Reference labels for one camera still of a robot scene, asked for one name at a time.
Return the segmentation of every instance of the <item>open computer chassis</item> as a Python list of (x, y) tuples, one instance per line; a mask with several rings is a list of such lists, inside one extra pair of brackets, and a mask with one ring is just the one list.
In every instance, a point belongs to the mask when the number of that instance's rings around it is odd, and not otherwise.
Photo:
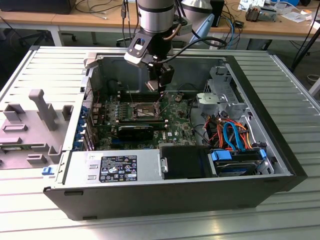
[(69, 218), (251, 208), (307, 177), (233, 56), (172, 65), (154, 93), (146, 69), (97, 54), (43, 191)]

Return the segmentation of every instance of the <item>slotted metal table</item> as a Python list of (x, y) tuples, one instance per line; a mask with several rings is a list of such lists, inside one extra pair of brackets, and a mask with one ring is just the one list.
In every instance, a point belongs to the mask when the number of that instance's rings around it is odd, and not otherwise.
[[(44, 88), (59, 109), (72, 104), (85, 76), (86, 53), (123, 48), (40, 47), (30, 50), (0, 92), (0, 111)], [(43, 193), (52, 181), (42, 169), (0, 170), (0, 239), (318, 239), (320, 236), (320, 107), (275, 55), (263, 51), (191, 49), (203, 56), (232, 55), (273, 118), (308, 179), (257, 208), (103, 220), (72, 221)]]

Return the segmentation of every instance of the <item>wooden desk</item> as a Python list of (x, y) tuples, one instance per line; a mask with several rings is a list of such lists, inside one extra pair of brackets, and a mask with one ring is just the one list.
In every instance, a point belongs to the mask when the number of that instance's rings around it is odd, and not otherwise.
[[(236, 17), (236, 20), (244, 22), (244, 28), (241, 33), (242, 39), (272, 39), (272, 40), (304, 40), (310, 29), (310, 22), (303, 21), (295, 23), (284, 17), (278, 16), (276, 22), (258, 21), (249, 22), (246, 21), (245, 12), (238, 11), (238, 3), (240, 0), (227, 0), (230, 13)], [(103, 4), (106, 0), (90, 0), (91, 6), (96, 4)], [(122, 0), (113, 0), (107, 5), (97, 6), (94, 8), (96, 11), (101, 11), (116, 5), (120, 5)], [(313, 0), (309, 4), (310, 8), (318, 6), (318, 2)], [(84, 1), (78, 6), (79, 9), (84, 12), (88, 12), (89, 8), (87, 2)], [(106, 11), (106, 14), (100, 16), (106, 16), (107, 19), (102, 19), (90, 13), (79, 12), (73, 9), (69, 15), (53, 14), (53, 13), (29, 13), (29, 12), (1, 12), (0, 16), (4, 18), (13, 28), (17, 29), (37, 29), (51, 31), (54, 44), (56, 46), (63, 46), (61, 38), (61, 31), (79, 31), (79, 32), (110, 32), (121, 33), (122, 32), (122, 18), (121, 7), (116, 7)], [(134, 3), (129, 3), (130, 12), (130, 25), (131, 32), (134, 31), (137, 23), (136, 6)], [(0, 28), (7, 28), (8, 26), (0, 20)], [(124, 22), (124, 31), (129, 32), (128, 20)], [(219, 27), (213, 27), (210, 30), (212, 36), (222, 38), (228, 32), (226, 21), (222, 19)]]
[(10, 24), (51, 25), (55, 15), (54, 13), (0, 11), (0, 16)]
[[(89, 2), (90, 6), (93, 6), (96, 4), (103, 4), (106, 2), (106, 0), (90, 0)], [(122, 0), (113, 0), (107, 5), (95, 7), (94, 10), (101, 11), (121, 4)], [(86, 1), (79, 4), (78, 8), (84, 12), (89, 11)], [(130, 26), (132, 29), (134, 29), (134, 26), (137, 24), (137, 12), (135, 3), (129, 3), (129, 13)], [(107, 17), (107, 19), (102, 19), (100, 17), (97, 17), (96, 15)], [(69, 15), (56, 14), (52, 19), (51, 23), (53, 25), (58, 26), (122, 28), (121, 6), (107, 10), (106, 14), (96, 13), (96, 15), (90, 13), (83, 13), (74, 8)], [(129, 27), (128, 16), (127, 19), (124, 21), (124, 27)]]
[[(274, 36), (278, 36), (278, 39), (281, 40), (282, 37), (285, 37), (284, 40), (286, 40), (289, 36), (305, 38), (309, 32), (310, 21), (303, 21), (300, 23), (296, 23), (294, 21), (291, 21), (279, 15), (277, 16), (275, 22), (246, 21), (246, 12), (238, 10), (238, 4), (236, 3), (239, 3), (239, 2), (240, 2), (239, 0), (227, 0), (226, 4), (230, 10), (230, 13), (233, 16), (238, 16), (235, 19), (241, 22), (244, 22), (244, 28), (242, 30), (241, 37), (244, 37), (245, 35), (257, 35), (256, 37), (248, 37), (248, 38), (265, 39), (267, 35), (268, 39), (274, 39)], [(314, 0), (308, 5), (308, 7), (311, 8), (310, 10), (315, 11), (315, 9), (312, 9), (312, 8), (318, 7), (318, 4), (319, 2)], [(230, 31), (230, 27), (227, 25), (226, 20), (224, 19), (220, 21), (219, 27), (211, 28), (211, 32), (216, 32), (216, 33), (228, 33), (229, 31)], [(316, 30), (313, 29), (310, 33), (310, 36), (312, 37), (315, 32)]]

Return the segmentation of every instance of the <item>green circuit board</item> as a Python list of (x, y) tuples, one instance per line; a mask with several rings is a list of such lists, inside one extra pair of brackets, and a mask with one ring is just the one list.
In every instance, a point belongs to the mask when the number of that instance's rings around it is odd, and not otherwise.
[[(117, 139), (117, 129), (120, 126), (119, 118), (130, 119), (132, 117), (132, 104), (120, 102), (115, 96), (106, 97), (104, 103), (93, 108), (94, 128), (98, 133), (98, 144), (96, 150), (136, 150), (136, 149), (158, 149), (159, 145), (196, 145), (196, 138), (187, 118), (188, 100), (175, 100), (176, 93), (168, 93), (160, 102), (162, 123), (152, 123), (153, 126), (164, 126), (161, 130), (153, 132), (153, 139), (146, 141), (121, 142)], [(134, 102), (134, 104), (151, 106), (152, 102)], [(152, 119), (150, 113), (145, 113), (143, 119)]]

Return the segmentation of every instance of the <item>warning label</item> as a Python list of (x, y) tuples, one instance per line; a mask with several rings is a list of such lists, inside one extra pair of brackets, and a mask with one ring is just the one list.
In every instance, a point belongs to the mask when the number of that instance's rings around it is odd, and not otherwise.
[(103, 156), (99, 180), (106, 182), (137, 181), (137, 156)]

